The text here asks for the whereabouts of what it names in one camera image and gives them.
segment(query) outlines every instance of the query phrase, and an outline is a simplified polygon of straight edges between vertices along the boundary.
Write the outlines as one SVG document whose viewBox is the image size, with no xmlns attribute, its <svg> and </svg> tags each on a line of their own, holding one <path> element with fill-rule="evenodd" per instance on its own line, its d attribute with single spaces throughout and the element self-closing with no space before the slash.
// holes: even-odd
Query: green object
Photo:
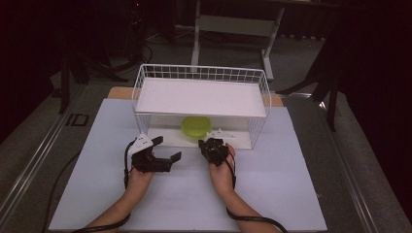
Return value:
<svg viewBox="0 0 412 233">
<path fill-rule="evenodd" d="M 182 122 L 182 131 L 190 138 L 202 139 L 212 131 L 212 125 L 208 117 L 188 116 Z"/>
</svg>

